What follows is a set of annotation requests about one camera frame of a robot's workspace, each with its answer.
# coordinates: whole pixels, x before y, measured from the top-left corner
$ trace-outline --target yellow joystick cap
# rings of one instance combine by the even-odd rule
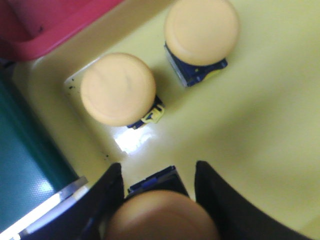
[[[170,51],[196,66],[224,59],[235,47],[239,32],[237,12],[228,0],[178,0],[164,26]]]
[[[214,221],[180,193],[155,190],[125,202],[107,226],[105,240],[219,240]]]
[[[81,98],[97,121],[126,126],[148,113],[156,96],[149,67],[127,53],[107,54],[90,66],[82,79]]]

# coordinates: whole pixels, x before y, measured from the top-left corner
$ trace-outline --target teal surface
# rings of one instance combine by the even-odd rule
[[[0,76],[0,232],[78,177]]]

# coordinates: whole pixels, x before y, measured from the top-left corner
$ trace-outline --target black plastic part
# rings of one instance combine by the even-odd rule
[[[195,195],[223,240],[311,240],[260,211],[205,161],[196,164]]]
[[[100,240],[98,226],[124,202],[121,165],[114,163],[73,206],[22,240]]]
[[[167,45],[164,45],[164,48],[167,52],[167,57],[174,68],[175,72],[179,76],[182,84],[185,87],[191,87],[197,83],[203,81],[206,76],[216,70],[224,69],[228,66],[228,62],[226,59],[222,59],[219,62],[216,62],[211,65],[205,66],[195,66],[190,65],[186,62],[181,61],[177,58],[168,48]]]
[[[126,199],[151,190],[175,191],[189,197],[175,166],[169,166],[132,185],[128,189],[129,195]]]
[[[155,96],[155,99],[154,99],[154,103],[153,103],[152,107],[150,108],[149,112],[150,112],[152,109],[154,109],[154,108],[158,109],[159,111],[162,111],[162,110],[158,107],[158,105],[163,106],[164,104],[163,104],[163,102],[161,101],[161,99],[156,95],[156,96]],[[150,115],[147,117],[147,119],[151,119],[151,118],[152,118],[152,114],[150,114]],[[140,128],[141,126],[143,126],[144,124],[145,124],[145,123],[140,119],[139,121],[136,121],[135,123],[128,125],[127,128],[128,128],[128,129],[138,129],[138,128]]]

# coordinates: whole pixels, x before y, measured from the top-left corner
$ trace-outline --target round beige button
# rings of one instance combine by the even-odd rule
[[[156,96],[149,67],[127,53],[107,54],[82,79],[81,99],[88,113],[103,124],[126,126],[148,113]]]
[[[219,240],[209,214],[190,198],[156,190],[125,202],[111,218],[106,240]]]
[[[228,0],[178,0],[165,21],[170,51],[196,66],[217,63],[233,50],[240,23]]]

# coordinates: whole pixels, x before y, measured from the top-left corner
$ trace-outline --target red plastic part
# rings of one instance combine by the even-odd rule
[[[46,55],[123,0],[0,0],[0,57]]]

